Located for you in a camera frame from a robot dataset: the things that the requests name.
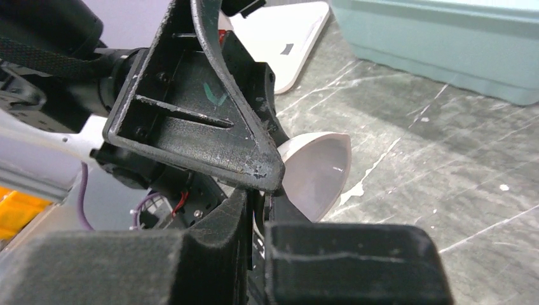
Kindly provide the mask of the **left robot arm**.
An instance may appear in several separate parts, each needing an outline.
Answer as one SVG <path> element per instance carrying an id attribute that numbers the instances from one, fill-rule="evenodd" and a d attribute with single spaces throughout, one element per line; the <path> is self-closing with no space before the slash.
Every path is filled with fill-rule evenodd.
<path id="1" fill-rule="evenodd" d="M 220 14 L 263 1 L 171 1 L 147 48 L 108 48 L 82 1 L 1 2 L 1 109 L 50 133 L 106 119 L 90 157 L 122 184 L 179 194 L 195 173 L 275 192 L 287 138 L 275 114 L 275 75 Z"/>

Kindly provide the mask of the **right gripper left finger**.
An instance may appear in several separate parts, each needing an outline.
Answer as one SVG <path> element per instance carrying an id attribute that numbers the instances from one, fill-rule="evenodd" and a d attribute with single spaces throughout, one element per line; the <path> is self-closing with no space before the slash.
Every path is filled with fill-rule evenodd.
<path id="1" fill-rule="evenodd" d="M 249 194 L 235 189 L 189 229 L 64 231 L 20 248 L 2 304 L 245 304 Z"/>

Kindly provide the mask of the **white round watch glass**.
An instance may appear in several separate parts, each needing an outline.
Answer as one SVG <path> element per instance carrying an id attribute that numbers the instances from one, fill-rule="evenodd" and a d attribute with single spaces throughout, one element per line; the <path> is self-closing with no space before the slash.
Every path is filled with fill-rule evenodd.
<path id="1" fill-rule="evenodd" d="M 312 132 L 278 147 L 285 165 L 283 188 L 310 221 L 320 221 L 337 202 L 351 168 L 351 138 L 346 133 Z"/>

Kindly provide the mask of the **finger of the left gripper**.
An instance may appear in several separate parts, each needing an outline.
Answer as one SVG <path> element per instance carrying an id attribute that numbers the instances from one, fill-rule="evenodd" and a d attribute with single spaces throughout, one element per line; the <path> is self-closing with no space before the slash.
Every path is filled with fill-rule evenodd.
<path id="1" fill-rule="evenodd" d="M 105 124 L 106 142 L 265 192 L 285 172 L 277 146 L 226 67 L 220 1 L 172 1 Z"/>
<path id="2" fill-rule="evenodd" d="M 269 64 L 255 61 L 231 30 L 221 31 L 221 51 L 226 67 L 275 145 L 278 147 L 288 141 L 289 137 L 276 117 L 276 77 Z"/>

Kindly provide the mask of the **mint green plastic bin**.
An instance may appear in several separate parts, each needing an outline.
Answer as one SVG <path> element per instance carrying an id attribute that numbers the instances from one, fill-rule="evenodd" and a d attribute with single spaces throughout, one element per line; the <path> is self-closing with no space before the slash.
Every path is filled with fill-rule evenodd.
<path id="1" fill-rule="evenodd" d="M 515 105 L 538 102 L 537 1 L 332 1 L 361 59 Z"/>

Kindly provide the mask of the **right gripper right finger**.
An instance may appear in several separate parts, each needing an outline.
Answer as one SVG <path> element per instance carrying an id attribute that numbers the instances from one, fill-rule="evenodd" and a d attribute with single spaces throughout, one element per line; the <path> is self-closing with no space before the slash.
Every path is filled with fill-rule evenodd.
<path id="1" fill-rule="evenodd" d="M 285 194 L 264 203 L 266 304 L 453 304 L 437 247 L 397 224 L 314 223 Z"/>

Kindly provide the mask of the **white plastic bin lid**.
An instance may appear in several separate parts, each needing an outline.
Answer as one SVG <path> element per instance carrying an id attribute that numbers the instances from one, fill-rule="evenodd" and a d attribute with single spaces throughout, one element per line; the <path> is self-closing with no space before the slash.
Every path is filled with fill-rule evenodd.
<path id="1" fill-rule="evenodd" d="M 220 30 L 232 30 L 257 62 L 275 74 L 275 93 L 291 89 L 300 75 L 326 21 L 325 1 L 263 6 L 247 17 L 219 14 Z"/>

